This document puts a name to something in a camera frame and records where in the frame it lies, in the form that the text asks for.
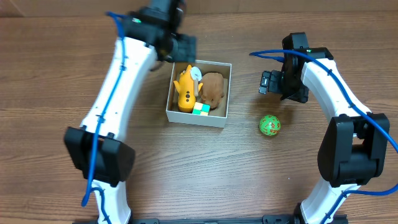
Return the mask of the green numbered ball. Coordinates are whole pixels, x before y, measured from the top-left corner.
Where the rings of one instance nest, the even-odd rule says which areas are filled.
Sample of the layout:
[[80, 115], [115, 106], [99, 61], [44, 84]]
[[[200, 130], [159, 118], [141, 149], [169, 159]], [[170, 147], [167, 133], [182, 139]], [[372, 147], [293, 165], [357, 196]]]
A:
[[259, 122], [259, 130], [266, 136], [275, 136], [281, 129], [278, 117], [267, 114]]

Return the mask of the multicoloured cube puzzle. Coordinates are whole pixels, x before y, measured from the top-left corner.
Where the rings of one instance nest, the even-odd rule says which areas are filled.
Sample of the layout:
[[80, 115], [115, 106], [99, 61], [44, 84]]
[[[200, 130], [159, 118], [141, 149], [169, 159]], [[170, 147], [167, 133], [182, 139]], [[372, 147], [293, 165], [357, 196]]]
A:
[[209, 112], [210, 112], [210, 105], [196, 102], [193, 107], [192, 114], [200, 116], [208, 116]]

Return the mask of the yellow plastic toy figure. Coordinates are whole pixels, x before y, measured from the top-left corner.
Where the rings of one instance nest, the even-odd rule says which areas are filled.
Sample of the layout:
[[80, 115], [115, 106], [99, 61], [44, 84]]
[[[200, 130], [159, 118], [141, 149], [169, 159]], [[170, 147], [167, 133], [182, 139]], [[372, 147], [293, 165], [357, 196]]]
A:
[[178, 108], [185, 113], [191, 113], [197, 101], [197, 97], [194, 95], [194, 82], [190, 74], [191, 69], [192, 66], [188, 65], [180, 74], [179, 80], [174, 80], [174, 86], [178, 93]]

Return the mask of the white cardboard box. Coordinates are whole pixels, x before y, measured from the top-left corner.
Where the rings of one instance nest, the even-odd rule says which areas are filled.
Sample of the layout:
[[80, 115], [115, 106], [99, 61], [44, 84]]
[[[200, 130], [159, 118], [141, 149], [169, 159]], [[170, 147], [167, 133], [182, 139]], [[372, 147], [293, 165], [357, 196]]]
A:
[[224, 77], [225, 96], [221, 99], [217, 109], [211, 110], [208, 116], [179, 111], [177, 105], [178, 93], [174, 87], [173, 81], [179, 79], [180, 74], [187, 68], [188, 63], [174, 63], [171, 71], [169, 92], [165, 109], [169, 122], [224, 128], [228, 117], [232, 64], [196, 60], [192, 65], [198, 67], [203, 75], [207, 72], [221, 73]]

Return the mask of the brown plush animal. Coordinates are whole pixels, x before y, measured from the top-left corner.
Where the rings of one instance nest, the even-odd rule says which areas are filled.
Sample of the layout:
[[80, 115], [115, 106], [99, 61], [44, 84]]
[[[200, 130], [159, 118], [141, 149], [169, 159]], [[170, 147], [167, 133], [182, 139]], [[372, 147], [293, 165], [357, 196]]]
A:
[[201, 79], [203, 85], [200, 90], [200, 97], [204, 104], [213, 110], [218, 107], [224, 97], [224, 78], [220, 73], [206, 73]]

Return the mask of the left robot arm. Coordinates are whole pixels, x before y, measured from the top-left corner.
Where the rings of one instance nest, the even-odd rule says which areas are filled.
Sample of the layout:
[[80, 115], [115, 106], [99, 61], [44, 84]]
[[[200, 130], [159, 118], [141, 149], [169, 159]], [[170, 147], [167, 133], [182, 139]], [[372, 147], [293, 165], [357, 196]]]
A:
[[94, 194], [95, 223], [132, 223], [126, 180], [135, 151], [125, 144], [128, 120], [144, 77], [160, 62], [194, 62], [196, 38], [177, 33], [182, 1], [153, 1], [127, 14], [108, 12], [117, 38], [98, 96], [79, 128], [69, 127], [64, 143], [74, 166], [87, 180], [81, 206]]

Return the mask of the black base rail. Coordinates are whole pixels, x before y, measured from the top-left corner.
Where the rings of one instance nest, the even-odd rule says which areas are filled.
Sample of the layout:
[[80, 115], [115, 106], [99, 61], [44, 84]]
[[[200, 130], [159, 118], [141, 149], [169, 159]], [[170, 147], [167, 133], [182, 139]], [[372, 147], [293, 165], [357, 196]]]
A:
[[256, 218], [204, 218], [204, 219], [180, 219], [159, 220], [133, 219], [128, 224], [301, 224], [303, 221], [298, 215], [264, 215]]

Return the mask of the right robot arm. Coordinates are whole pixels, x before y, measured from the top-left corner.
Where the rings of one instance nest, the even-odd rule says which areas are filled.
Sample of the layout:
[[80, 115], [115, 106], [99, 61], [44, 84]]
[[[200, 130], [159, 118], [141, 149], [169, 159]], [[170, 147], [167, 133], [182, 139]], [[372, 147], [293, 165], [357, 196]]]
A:
[[364, 106], [341, 77], [326, 48], [280, 49], [255, 52], [260, 58], [282, 62], [282, 71], [262, 74], [260, 93], [302, 101], [312, 92], [329, 122], [317, 163], [320, 179], [311, 194], [289, 217], [291, 223], [347, 223], [336, 211], [352, 194], [386, 196], [397, 191], [363, 191], [384, 168], [387, 145], [397, 143], [389, 134], [389, 120]]

